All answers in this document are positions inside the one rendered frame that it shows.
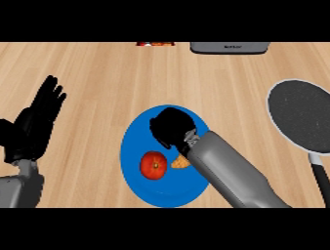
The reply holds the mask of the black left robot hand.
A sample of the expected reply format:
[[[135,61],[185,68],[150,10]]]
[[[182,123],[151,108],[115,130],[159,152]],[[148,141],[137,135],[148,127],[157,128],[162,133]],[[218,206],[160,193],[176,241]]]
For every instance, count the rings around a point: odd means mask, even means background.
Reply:
[[[4,162],[26,159],[36,161],[47,149],[53,124],[66,99],[57,78],[48,75],[36,91],[32,104],[16,120],[0,117],[0,146],[4,147]]]

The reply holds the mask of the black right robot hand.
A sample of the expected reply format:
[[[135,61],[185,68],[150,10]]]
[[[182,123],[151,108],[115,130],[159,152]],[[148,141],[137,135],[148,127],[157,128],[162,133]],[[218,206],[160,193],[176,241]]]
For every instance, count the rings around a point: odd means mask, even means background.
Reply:
[[[168,107],[150,119],[150,131],[163,147],[171,149],[175,146],[179,154],[187,156],[193,142],[199,139],[190,115],[175,107]]]

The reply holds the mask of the golden brown croissant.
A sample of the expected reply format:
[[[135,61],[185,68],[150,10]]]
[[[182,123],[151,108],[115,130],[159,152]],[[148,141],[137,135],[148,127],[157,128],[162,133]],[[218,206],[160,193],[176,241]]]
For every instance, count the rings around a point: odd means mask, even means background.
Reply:
[[[171,167],[174,169],[184,169],[190,166],[190,162],[182,155],[178,155],[174,161],[171,162]]]

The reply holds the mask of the blue round plate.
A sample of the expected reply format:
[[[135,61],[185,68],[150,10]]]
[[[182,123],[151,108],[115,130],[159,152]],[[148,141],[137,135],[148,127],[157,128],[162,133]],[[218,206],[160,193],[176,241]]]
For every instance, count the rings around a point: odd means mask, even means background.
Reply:
[[[131,122],[120,143],[120,171],[135,195],[157,207],[178,207],[191,202],[204,191],[209,182],[193,166],[182,169],[171,167],[172,161],[179,156],[175,146],[166,149],[153,137],[150,119],[160,112],[174,107],[184,111],[196,125],[197,135],[209,131],[207,124],[199,115],[182,106],[163,104],[147,109]],[[165,175],[157,180],[150,180],[141,174],[141,158],[148,151],[159,152],[166,159]]]

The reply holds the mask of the dark grey frying pan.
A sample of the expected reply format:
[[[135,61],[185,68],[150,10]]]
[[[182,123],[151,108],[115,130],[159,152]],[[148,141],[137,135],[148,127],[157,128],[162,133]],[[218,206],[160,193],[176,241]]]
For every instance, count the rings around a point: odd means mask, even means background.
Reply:
[[[314,83],[287,79],[266,98],[272,123],[287,140],[306,151],[325,207],[330,208],[330,179],[321,157],[330,155],[330,93]]]

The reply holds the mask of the red tomato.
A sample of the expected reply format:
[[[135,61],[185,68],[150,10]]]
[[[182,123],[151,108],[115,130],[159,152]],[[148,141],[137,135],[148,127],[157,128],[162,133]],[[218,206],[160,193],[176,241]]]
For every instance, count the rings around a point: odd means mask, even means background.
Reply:
[[[165,176],[166,158],[159,151],[148,151],[141,157],[140,171],[143,176],[156,181]]]

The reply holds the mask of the red and orange packet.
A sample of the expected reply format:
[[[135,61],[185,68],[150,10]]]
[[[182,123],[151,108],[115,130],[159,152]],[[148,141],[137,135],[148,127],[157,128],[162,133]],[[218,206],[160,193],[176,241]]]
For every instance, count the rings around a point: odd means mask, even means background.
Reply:
[[[172,47],[174,42],[137,42],[138,47]]]

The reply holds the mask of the grey flat appliance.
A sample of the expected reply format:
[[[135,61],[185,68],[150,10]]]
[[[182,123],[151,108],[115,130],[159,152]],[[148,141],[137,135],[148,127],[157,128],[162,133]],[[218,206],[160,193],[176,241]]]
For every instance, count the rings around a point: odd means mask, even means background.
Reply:
[[[204,55],[259,55],[268,51],[269,42],[191,42],[190,50]]]

